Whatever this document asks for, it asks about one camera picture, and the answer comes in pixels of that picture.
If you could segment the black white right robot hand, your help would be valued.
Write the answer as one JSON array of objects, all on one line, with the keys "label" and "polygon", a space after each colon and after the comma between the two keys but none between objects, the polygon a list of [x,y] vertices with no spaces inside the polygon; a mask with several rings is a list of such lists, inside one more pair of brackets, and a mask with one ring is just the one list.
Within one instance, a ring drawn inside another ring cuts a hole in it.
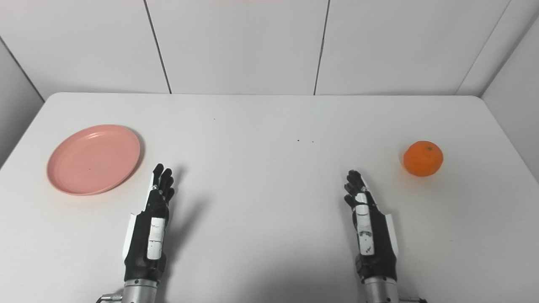
[{"label": "black white right robot hand", "polygon": [[345,202],[352,210],[360,253],[356,268],[360,280],[385,277],[397,281],[397,244],[392,219],[380,211],[362,175],[349,170],[344,189]]}]

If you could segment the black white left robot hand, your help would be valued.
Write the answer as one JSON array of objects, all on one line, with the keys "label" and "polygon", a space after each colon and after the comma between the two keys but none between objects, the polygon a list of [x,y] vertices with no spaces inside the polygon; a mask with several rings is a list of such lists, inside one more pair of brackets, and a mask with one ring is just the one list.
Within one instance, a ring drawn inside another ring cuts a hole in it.
[{"label": "black white left robot hand", "polygon": [[129,245],[124,257],[124,281],[144,279],[160,283],[167,257],[163,252],[164,236],[169,223],[169,203],[175,194],[170,168],[162,163],[152,172],[152,183],[145,208],[132,217]]}]

